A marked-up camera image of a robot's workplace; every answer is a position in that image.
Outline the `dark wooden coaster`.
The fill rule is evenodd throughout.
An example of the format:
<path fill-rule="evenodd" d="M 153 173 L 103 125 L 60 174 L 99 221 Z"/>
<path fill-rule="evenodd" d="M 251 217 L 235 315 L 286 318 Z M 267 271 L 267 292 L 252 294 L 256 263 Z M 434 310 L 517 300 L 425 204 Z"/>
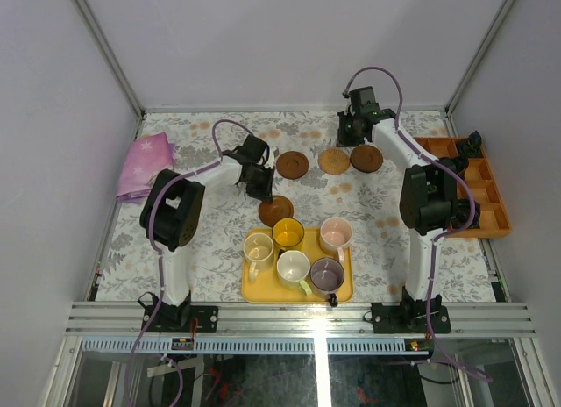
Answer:
<path fill-rule="evenodd" d="M 299 179 L 308 173 L 309 161 L 303 153 L 288 151 L 277 159 L 276 170 L 286 179 Z"/>
<path fill-rule="evenodd" d="M 381 168 L 384 159 L 376 147 L 361 145 L 352 150 L 350 161 L 358 171 L 370 174 Z"/>
<path fill-rule="evenodd" d="M 260 221 L 268 226 L 274 225 L 284 219 L 292 218 L 294 216 L 294 206 L 285 196 L 273 196 L 271 203 L 262 202 L 258 208 Z"/>

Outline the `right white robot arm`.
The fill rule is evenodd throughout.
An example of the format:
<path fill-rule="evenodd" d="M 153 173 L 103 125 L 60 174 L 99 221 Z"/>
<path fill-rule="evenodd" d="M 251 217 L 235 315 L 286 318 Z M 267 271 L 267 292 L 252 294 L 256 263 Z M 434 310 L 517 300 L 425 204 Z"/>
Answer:
<path fill-rule="evenodd" d="M 419 332 L 442 303 L 437 289 L 440 243 L 452 233 L 457 186 L 465 184 L 459 173 L 467 163 L 458 157 L 438 159 L 421 147 L 401 126 L 397 113 L 380 108 L 373 88 L 346 89 L 343 96 L 348 104 L 337 114 L 337 143 L 368 143 L 403 173 L 399 209 L 409 229 L 410 255 L 399 318 L 406 330 Z"/>

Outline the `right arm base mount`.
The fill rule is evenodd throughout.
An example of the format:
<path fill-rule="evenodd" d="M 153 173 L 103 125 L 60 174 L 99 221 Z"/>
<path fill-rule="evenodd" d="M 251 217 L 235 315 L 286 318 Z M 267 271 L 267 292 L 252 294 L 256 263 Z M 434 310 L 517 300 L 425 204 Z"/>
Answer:
<path fill-rule="evenodd" d="M 426 307 L 429 307 L 433 332 L 451 333 L 449 313 L 440 295 L 428 302 L 413 300 L 406 290 L 398 304 L 371 303 L 373 331 L 378 334 L 428 333 Z"/>

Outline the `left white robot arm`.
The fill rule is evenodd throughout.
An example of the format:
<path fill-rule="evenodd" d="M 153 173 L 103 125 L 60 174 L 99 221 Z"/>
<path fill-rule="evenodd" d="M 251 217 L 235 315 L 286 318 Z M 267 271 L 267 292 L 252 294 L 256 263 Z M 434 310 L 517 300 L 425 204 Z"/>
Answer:
<path fill-rule="evenodd" d="M 161 321 L 173 332 L 190 326 L 192 311 L 183 305 L 190 296 L 187 251 L 201 216 L 203 199 L 228 186 L 243 185 L 261 202 L 273 201 L 274 150 L 254 135 L 224 151 L 216 161 L 193 172 L 160 171 L 140 214 L 140 225 L 156 251 L 158 299 L 166 305 Z"/>

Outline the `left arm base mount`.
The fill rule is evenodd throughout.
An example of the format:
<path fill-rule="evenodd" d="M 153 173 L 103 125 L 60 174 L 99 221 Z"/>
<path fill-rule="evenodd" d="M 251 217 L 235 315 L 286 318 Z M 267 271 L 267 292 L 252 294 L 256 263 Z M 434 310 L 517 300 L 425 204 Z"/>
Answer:
<path fill-rule="evenodd" d="M 146 326 L 156 305 L 160 305 L 147 332 L 197 334 L 217 331 L 219 308 L 215 305 L 192 304 L 190 294 L 179 306 L 160 302 L 159 297 L 152 292 L 144 293 L 137 303 L 144 310 L 142 327 Z"/>

